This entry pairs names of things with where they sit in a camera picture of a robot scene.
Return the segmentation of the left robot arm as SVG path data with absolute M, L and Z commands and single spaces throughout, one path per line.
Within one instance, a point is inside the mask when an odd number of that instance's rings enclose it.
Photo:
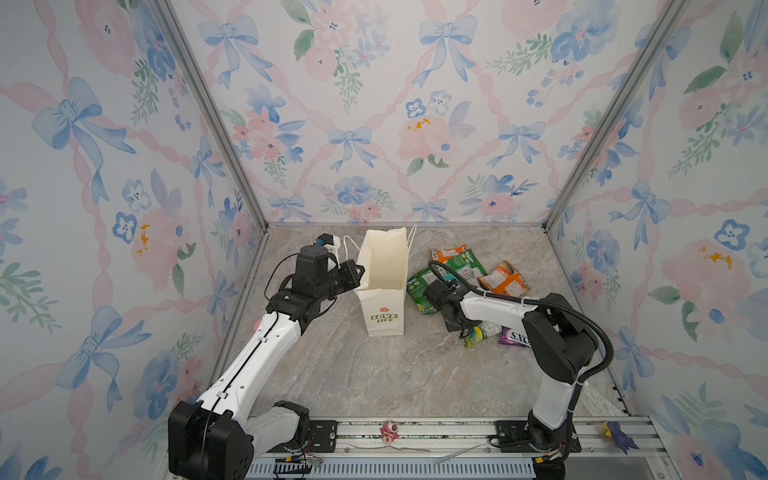
M 359 287 L 364 267 L 339 261 L 340 239 L 320 235 L 295 254 L 295 270 L 267 303 L 243 350 L 194 401 L 181 401 L 168 418 L 168 467 L 184 479 L 242 479 L 253 460 L 278 448 L 303 454 L 310 444 L 306 407 L 275 403 L 255 419 L 251 409 L 289 349 L 338 296 Z

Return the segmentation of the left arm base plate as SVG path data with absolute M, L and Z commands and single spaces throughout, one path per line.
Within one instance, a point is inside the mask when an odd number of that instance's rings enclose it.
M 273 447 L 270 453 L 334 453 L 338 427 L 339 422 L 336 420 L 310 420 L 300 427 L 296 438 Z

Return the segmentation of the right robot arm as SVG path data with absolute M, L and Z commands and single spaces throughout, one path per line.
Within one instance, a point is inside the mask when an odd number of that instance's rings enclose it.
M 534 354 L 543 373 L 536 402 L 523 432 L 510 440 L 498 437 L 498 447 L 528 444 L 539 452 L 568 452 L 581 390 L 613 360 L 605 332 L 554 293 L 519 298 L 436 280 L 425 298 L 442 314 L 448 330 L 464 333 L 482 322 L 497 324 L 521 334 Z

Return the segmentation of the orange snack pack back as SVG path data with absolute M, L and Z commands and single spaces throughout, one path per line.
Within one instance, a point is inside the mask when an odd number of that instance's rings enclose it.
M 462 244 L 458 247 L 445 248 L 445 249 L 431 249 L 429 256 L 431 261 L 445 263 L 448 260 L 464 254 L 468 250 L 466 244 Z

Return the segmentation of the white paper bag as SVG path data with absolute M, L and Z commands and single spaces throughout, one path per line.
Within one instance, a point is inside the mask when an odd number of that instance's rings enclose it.
M 404 334 L 409 256 L 415 232 L 415 227 L 367 230 L 360 246 L 349 235 L 342 237 L 345 258 L 350 259 L 348 245 L 353 245 L 358 253 L 356 264 L 365 269 L 354 292 L 370 337 Z

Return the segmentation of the purple toy figure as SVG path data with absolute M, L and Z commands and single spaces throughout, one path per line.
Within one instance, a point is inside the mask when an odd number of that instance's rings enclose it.
M 616 447 L 619 448 L 625 455 L 627 455 L 630 450 L 639 449 L 634 439 L 622 430 L 621 424 L 619 422 L 608 421 L 604 423 L 604 427 L 605 435 L 610 438 Z

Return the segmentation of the orange snack pack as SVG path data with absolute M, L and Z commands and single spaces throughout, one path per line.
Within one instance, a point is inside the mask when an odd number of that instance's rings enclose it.
M 468 250 L 466 244 L 462 244 L 458 247 L 445 248 L 445 249 L 431 249 L 429 256 L 431 261 L 445 263 L 448 260 L 464 254 Z
M 488 274 L 479 277 L 478 282 L 485 290 L 512 297 L 523 297 L 530 290 L 522 273 L 508 261 L 502 261 Z

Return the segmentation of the pink toy figure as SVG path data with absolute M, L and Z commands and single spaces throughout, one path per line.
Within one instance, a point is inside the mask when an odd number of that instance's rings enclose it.
M 393 444 L 399 437 L 399 426 L 393 421 L 387 421 L 380 427 L 380 435 L 385 445 Z

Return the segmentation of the orange snack pack right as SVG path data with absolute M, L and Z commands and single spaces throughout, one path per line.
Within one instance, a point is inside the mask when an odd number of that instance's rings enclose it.
M 479 277 L 478 282 L 485 290 L 512 297 L 523 297 L 530 290 L 522 273 L 508 261 L 502 261 L 488 274 Z

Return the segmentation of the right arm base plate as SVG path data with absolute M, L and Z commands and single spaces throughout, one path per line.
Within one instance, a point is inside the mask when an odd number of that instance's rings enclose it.
M 569 453 L 579 453 L 582 447 L 571 423 L 551 430 L 537 420 L 498 420 L 491 444 L 503 453 L 553 453 L 568 447 Z

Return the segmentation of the purple snack pack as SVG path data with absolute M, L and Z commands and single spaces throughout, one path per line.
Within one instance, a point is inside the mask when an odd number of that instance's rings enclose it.
M 508 327 L 503 327 L 499 338 L 501 345 L 529 348 L 530 342 L 525 333 L 520 333 Z

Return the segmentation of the green snack pack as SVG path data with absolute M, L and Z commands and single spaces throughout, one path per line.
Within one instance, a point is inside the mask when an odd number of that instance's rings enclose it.
M 484 340 L 499 335 L 502 330 L 503 327 L 497 323 L 481 322 L 479 325 L 475 325 L 467 330 L 466 335 L 463 337 L 464 346 L 471 348 Z
M 487 274 L 487 270 L 470 248 L 464 254 L 454 257 L 443 264 L 448 265 L 474 286 L 478 286 L 479 279 Z
M 417 310 L 423 315 L 437 313 L 435 307 L 426 298 L 427 288 L 436 280 L 437 277 L 427 268 L 417 272 L 407 281 L 407 293 L 413 300 Z

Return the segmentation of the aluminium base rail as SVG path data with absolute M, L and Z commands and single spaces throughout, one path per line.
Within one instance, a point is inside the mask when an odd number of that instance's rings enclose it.
M 338 418 L 334 453 L 265 453 L 242 479 L 679 479 L 655 425 L 647 417 L 619 417 L 638 450 L 625 455 L 605 435 L 600 417 L 578 417 L 582 451 L 503 453 L 491 444 L 498 420 L 520 418 Z M 380 427 L 399 426 L 385 445 Z

